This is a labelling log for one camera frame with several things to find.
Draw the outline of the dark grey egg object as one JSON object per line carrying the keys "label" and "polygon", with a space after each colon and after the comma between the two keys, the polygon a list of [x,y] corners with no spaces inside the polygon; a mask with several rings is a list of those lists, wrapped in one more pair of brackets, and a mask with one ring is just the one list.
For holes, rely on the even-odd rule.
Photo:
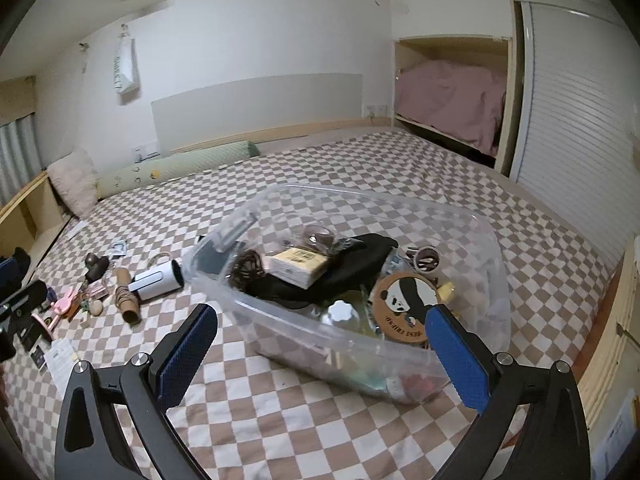
{"label": "dark grey egg object", "polygon": [[85,266],[87,269],[91,269],[99,260],[99,257],[93,252],[89,252],[85,256]]}

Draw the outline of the clear plastic storage bin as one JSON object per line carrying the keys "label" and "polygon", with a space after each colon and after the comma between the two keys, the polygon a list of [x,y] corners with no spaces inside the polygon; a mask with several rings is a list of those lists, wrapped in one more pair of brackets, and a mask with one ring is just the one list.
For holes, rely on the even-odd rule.
{"label": "clear plastic storage bin", "polygon": [[[432,246],[418,272],[408,246]],[[308,289],[265,270],[290,247],[329,257]],[[183,273],[218,302],[257,353],[370,396],[419,404],[447,385],[430,342],[402,344],[374,322],[372,292],[397,272],[422,275],[442,304],[492,351],[508,348],[506,270],[488,222],[464,208],[370,192],[286,184],[228,214],[186,256]]]}

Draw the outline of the black cloth on shelf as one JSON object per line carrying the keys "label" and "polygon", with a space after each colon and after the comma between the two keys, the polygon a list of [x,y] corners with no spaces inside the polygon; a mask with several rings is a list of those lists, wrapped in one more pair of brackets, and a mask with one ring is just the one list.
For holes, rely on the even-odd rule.
{"label": "black cloth on shelf", "polygon": [[14,262],[16,279],[23,281],[32,263],[32,258],[30,258],[30,255],[25,252],[23,248],[17,247],[14,249],[12,260]]}

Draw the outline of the round cork coaster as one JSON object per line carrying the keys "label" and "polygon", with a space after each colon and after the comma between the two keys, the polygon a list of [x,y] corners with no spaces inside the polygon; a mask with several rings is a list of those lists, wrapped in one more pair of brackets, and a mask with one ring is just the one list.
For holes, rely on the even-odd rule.
{"label": "round cork coaster", "polygon": [[397,272],[375,285],[372,315],[387,338],[402,344],[424,344],[427,311],[439,301],[437,289],[422,275]]}

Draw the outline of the checkered bed sheet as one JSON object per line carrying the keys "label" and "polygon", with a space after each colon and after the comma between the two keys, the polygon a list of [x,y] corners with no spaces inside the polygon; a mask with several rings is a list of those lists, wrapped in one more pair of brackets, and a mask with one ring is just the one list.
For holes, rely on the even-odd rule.
{"label": "checkered bed sheet", "polygon": [[410,133],[259,156],[99,202],[35,276],[77,288],[115,240],[183,284],[129,325],[114,299],[59,325],[72,362],[126,364],[209,304],[204,356],[167,417],[212,479],[428,479],[471,426],[425,317],[492,351],[574,361],[610,272],[580,235]]}

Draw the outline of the pink playing card box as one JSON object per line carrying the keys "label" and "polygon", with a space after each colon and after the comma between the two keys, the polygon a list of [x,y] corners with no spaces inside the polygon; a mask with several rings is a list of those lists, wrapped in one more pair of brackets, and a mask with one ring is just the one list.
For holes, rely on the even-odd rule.
{"label": "pink playing card box", "polygon": [[107,281],[105,281],[104,278],[101,278],[100,280],[89,284],[86,288],[85,296],[90,301],[102,300],[110,296]]}

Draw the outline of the fluffy white pillow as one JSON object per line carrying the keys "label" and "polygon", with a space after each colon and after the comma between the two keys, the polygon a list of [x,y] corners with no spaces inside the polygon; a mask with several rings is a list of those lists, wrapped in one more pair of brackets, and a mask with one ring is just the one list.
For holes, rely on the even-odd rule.
{"label": "fluffy white pillow", "polygon": [[76,148],[52,162],[47,173],[70,212],[78,218],[87,218],[98,203],[98,173],[89,154],[83,148]]}

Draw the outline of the white hanging bag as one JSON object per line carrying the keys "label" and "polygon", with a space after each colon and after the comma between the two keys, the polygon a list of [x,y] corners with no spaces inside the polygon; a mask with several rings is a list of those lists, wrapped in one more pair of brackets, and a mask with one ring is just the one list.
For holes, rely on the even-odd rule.
{"label": "white hanging bag", "polygon": [[114,57],[114,89],[117,94],[124,96],[138,90],[139,87],[134,37],[130,35],[128,26],[121,24],[119,42]]}

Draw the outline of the black cylinder cap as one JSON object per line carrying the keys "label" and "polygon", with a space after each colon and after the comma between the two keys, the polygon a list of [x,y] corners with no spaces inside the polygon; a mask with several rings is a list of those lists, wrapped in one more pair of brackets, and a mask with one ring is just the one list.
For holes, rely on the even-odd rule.
{"label": "black cylinder cap", "polygon": [[99,281],[104,277],[104,274],[110,267],[110,259],[107,256],[103,256],[96,259],[96,262],[93,266],[90,266],[87,273],[85,274],[85,281],[88,284],[92,284],[96,281]]}

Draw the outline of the pink bunny stand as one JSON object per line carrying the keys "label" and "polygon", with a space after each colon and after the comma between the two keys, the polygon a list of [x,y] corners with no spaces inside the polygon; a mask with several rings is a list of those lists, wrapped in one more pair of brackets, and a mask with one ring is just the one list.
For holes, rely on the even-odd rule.
{"label": "pink bunny stand", "polygon": [[37,331],[37,334],[42,337],[49,344],[54,339],[54,330],[58,326],[58,323],[63,318],[70,320],[79,310],[80,298],[81,298],[81,285],[67,287],[61,296],[55,292],[55,290],[48,286],[47,297],[44,304],[50,308],[52,314],[49,318],[49,322],[44,320],[40,315],[32,315],[32,327]]}

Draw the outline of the white paper slip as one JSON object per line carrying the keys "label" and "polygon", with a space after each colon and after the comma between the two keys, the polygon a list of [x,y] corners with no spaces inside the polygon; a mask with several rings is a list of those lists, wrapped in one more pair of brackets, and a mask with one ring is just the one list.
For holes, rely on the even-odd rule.
{"label": "white paper slip", "polygon": [[71,229],[69,229],[66,234],[66,240],[72,240],[75,236],[77,236],[83,229],[88,226],[88,222],[86,220],[78,221]]}

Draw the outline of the white tape roll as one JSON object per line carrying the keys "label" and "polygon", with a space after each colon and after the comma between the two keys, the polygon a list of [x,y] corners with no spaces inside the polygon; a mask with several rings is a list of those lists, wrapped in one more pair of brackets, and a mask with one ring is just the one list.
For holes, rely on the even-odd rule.
{"label": "white tape roll", "polygon": [[408,246],[406,255],[412,266],[420,273],[434,273],[440,267],[439,252],[432,246]]}

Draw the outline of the white slatted closet door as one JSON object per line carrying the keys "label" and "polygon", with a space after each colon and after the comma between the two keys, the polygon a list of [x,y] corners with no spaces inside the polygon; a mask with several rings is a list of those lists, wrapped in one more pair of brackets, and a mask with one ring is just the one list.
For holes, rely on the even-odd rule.
{"label": "white slatted closet door", "polygon": [[608,266],[639,233],[639,46],[584,8],[522,1],[524,89],[512,178]]}

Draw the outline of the beige stone egg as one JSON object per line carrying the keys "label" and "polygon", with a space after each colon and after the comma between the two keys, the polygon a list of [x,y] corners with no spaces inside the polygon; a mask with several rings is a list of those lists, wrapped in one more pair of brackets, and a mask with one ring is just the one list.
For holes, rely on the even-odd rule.
{"label": "beige stone egg", "polygon": [[103,311],[103,302],[101,300],[92,300],[88,309],[91,315],[99,316]]}

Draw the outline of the wooden side shelf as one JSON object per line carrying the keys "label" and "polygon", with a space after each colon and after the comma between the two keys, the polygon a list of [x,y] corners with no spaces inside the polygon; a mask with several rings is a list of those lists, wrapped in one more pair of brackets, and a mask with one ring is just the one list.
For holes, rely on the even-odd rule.
{"label": "wooden side shelf", "polygon": [[68,222],[58,206],[47,171],[40,172],[1,211],[1,255],[21,247],[36,266]]}

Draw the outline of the pink blanket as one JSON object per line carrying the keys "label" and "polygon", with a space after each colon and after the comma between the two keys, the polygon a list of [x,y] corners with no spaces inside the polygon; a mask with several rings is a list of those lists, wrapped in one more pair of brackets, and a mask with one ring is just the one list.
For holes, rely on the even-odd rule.
{"label": "pink blanket", "polygon": [[396,113],[497,154],[506,75],[490,68],[446,60],[426,61],[396,79]]}

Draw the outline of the green bolster pillow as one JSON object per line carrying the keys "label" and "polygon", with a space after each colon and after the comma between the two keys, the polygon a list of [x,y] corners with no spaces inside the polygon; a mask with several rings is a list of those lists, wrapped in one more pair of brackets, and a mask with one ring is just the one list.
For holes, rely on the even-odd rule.
{"label": "green bolster pillow", "polygon": [[148,159],[109,174],[102,174],[96,181],[96,195],[102,200],[135,188],[145,188],[205,170],[217,169],[258,155],[258,147],[253,142],[239,141]]}

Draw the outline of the white power adapter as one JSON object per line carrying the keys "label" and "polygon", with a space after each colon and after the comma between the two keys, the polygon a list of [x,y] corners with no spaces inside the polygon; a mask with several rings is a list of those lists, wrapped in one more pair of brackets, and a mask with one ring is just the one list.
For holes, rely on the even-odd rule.
{"label": "white power adapter", "polygon": [[70,375],[79,361],[75,347],[70,339],[60,338],[51,342],[44,352],[44,360],[55,385],[58,397],[64,398]]}

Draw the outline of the yellow tissue pack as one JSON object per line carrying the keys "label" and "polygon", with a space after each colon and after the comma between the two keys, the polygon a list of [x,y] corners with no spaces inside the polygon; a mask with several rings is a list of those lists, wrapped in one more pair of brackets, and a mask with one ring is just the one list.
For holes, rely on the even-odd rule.
{"label": "yellow tissue pack", "polygon": [[313,250],[290,247],[273,255],[265,255],[267,273],[290,285],[308,289],[326,270],[329,257]]}

